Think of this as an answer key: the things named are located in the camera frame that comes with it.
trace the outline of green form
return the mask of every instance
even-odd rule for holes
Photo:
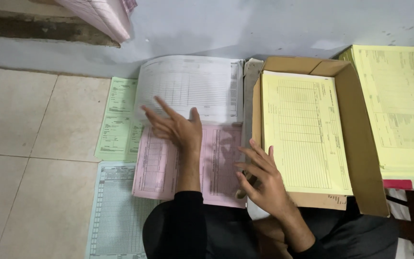
[[[95,157],[105,161],[137,161],[143,126],[133,117],[136,79],[113,77]]]

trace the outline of person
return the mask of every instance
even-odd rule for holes
[[[144,224],[143,242],[149,259],[262,258],[269,244],[274,244],[278,253],[273,256],[278,258],[394,258],[398,232],[393,221],[361,215],[353,197],[348,199],[345,212],[298,209],[285,190],[273,146],[266,153],[253,140],[251,148],[238,149],[256,165],[236,162],[235,166],[255,175],[261,185],[255,189],[244,174],[235,174],[250,200],[272,218],[252,222],[246,209],[204,205],[199,113],[191,109],[192,120],[187,120],[161,98],[155,99],[168,118],[145,106],[142,109],[153,134],[178,147],[180,167],[174,199],[159,204]],[[266,242],[259,243],[260,237],[267,238]]]

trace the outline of pink form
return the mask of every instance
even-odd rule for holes
[[[241,127],[202,126],[199,172],[204,204],[245,208],[245,199],[234,196],[239,187],[233,162],[239,161]],[[132,193],[136,197],[171,200],[178,176],[178,150],[169,141],[153,136],[145,127],[138,147]]]

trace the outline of tile floor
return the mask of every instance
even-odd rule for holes
[[[83,258],[110,79],[0,69],[0,258]]]

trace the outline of black sleeve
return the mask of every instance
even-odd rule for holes
[[[207,227],[203,201],[200,192],[182,191],[175,194],[165,217],[156,249],[157,258],[205,258]]]
[[[288,248],[288,252],[293,259],[335,259],[328,254],[322,243],[316,239],[316,242],[306,251],[295,253],[291,248]]]

